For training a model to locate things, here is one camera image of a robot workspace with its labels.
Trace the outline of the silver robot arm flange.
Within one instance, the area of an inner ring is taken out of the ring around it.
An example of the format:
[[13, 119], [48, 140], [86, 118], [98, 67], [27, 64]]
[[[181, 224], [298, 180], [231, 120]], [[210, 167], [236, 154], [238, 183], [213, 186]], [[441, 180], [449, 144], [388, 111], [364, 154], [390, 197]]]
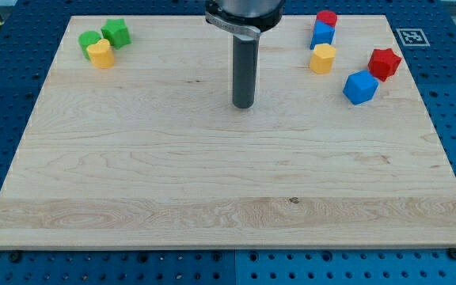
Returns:
[[279, 24], [284, 4], [284, 0], [206, 0], [205, 19], [233, 35], [258, 40]]

